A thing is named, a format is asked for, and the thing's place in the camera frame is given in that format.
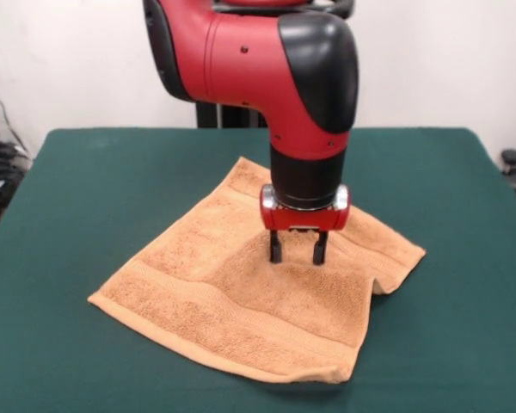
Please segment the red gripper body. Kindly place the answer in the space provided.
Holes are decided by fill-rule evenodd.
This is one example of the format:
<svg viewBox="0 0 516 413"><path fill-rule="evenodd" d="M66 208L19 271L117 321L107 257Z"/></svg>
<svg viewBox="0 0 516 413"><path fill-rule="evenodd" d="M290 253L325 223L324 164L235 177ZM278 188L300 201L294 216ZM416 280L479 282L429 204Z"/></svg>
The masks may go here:
<svg viewBox="0 0 516 413"><path fill-rule="evenodd" d="M341 184L333 202L326 208L299 210L283 206L277 199L272 184L266 184L260 192L261 219L267 230L314 230L338 231L349 215L350 193L348 186Z"/></svg>

